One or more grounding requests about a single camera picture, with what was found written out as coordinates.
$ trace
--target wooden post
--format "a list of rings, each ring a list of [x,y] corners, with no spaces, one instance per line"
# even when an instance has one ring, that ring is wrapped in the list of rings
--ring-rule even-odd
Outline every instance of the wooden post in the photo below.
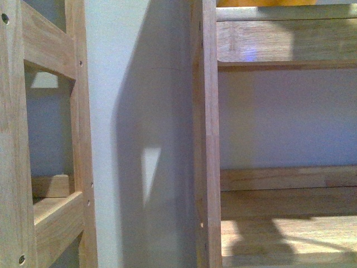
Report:
[[[0,267],[37,266],[20,0],[0,0]]]
[[[71,93],[71,124],[75,190],[84,195],[84,231],[80,239],[81,268],[98,267],[91,158],[85,10],[83,0],[65,0],[66,31],[75,44],[76,81]]]
[[[222,260],[216,1],[195,0],[191,14],[197,262],[199,268],[218,268]]]

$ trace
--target wooden shelf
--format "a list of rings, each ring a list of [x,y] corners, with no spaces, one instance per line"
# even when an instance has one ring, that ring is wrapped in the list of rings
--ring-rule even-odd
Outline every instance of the wooden shelf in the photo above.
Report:
[[[83,193],[33,199],[38,268],[50,267],[83,231]]]
[[[220,66],[357,67],[357,4],[217,8]]]
[[[221,215],[224,267],[357,265],[356,187],[222,192]]]

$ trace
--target light patch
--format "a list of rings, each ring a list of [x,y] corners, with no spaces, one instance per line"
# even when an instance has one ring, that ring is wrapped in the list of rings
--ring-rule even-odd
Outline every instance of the light patch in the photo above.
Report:
[[[141,155],[144,205],[150,198],[160,154],[161,148],[145,148]]]
[[[38,72],[31,88],[58,88],[58,76],[46,72]]]

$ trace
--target orange object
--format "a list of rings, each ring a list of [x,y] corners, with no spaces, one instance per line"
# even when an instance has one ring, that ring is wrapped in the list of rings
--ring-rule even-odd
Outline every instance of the orange object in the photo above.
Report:
[[[306,6],[316,0],[220,0],[218,7]]]

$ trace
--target wooden shelving unit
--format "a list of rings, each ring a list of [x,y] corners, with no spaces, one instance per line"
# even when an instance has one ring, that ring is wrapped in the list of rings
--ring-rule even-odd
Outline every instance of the wooden shelving unit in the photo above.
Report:
[[[357,68],[357,4],[191,14],[198,267],[357,267],[356,166],[220,170],[217,79]]]
[[[50,267],[79,238],[98,267],[84,1],[65,0],[66,33],[21,0],[0,0],[0,267]],[[74,174],[31,178],[24,64],[71,81]]]

